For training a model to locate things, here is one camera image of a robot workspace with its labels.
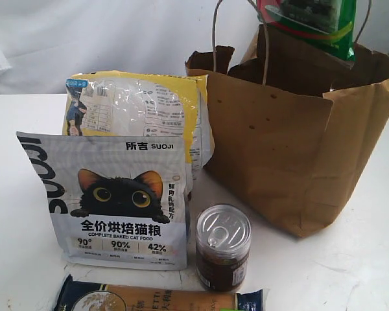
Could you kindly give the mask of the green seaweed snack packet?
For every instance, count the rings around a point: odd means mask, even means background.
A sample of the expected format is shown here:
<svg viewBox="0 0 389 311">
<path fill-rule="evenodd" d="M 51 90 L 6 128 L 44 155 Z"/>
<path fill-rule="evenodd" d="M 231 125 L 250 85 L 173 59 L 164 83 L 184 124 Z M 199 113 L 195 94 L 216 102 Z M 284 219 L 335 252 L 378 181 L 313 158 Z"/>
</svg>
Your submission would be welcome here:
<svg viewBox="0 0 389 311">
<path fill-rule="evenodd" d="M 354 0 L 258 1 L 267 25 L 343 61 L 354 61 Z"/>
</svg>

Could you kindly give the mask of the yellow white food bag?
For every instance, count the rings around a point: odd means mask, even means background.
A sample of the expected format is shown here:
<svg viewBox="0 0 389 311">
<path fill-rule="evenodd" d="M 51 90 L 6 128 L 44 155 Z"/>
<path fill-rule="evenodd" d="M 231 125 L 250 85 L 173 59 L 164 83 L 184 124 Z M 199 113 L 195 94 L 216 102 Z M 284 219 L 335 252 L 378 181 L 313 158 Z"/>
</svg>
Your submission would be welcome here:
<svg viewBox="0 0 389 311">
<path fill-rule="evenodd" d="M 185 140 L 186 191 L 211 159 L 215 142 L 207 75 L 99 71 L 65 81 L 64 135 L 178 136 Z"/>
</svg>

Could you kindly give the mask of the grey cat food pouch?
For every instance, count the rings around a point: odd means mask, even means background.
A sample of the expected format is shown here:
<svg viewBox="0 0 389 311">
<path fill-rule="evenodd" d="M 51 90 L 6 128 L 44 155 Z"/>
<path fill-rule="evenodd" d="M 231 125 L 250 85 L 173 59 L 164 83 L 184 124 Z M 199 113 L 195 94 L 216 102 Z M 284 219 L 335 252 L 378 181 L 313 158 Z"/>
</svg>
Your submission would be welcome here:
<svg viewBox="0 0 389 311">
<path fill-rule="evenodd" d="M 44 184 L 59 246 L 75 264 L 140 270 L 187 267 L 181 137 L 17 133 Z"/>
</svg>

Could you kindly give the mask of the dark can silver lid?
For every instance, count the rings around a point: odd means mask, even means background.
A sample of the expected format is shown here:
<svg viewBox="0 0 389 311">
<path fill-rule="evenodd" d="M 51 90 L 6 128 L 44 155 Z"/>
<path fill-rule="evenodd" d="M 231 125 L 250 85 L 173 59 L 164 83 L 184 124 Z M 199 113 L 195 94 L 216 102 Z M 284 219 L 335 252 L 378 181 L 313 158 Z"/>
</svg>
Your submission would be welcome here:
<svg viewBox="0 0 389 311">
<path fill-rule="evenodd" d="M 219 292 L 240 286 L 251 239 L 251 223 L 236 207 L 216 204 L 202 211 L 196 221 L 196 270 L 203 285 Z"/>
</svg>

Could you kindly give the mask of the dark blue spaghetti packet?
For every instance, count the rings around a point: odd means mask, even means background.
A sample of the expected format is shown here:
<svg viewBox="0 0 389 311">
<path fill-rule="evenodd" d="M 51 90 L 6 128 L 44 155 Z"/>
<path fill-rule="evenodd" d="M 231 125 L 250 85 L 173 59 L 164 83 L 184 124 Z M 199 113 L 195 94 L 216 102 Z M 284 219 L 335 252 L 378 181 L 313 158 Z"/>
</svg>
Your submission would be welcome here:
<svg viewBox="0 0 389 311">
<path fill-rule="evenodd" d="M 144 288 L 75 281 L 69 275 L 55 310 L 264 310 L 262 290 L 246 294 Z"/>
</svg>

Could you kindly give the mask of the brown paper bag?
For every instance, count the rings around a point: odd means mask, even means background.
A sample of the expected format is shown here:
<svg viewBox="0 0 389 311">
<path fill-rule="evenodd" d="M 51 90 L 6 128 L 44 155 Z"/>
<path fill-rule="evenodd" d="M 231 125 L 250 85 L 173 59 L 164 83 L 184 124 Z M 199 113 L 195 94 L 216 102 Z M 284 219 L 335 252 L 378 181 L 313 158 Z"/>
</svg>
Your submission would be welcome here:
<svg viewBox="0 0 389 311">
<path fill-rule="evenodd" d="M 215 151 L 207 171 L 272 225 L 298 237 L 332 224 L 350 199 L 389 118 L 389 56 L 355 45 L 343 62 L 260 26 L 257 56 L 194 52 L 207 75 Z"/>
</svg>

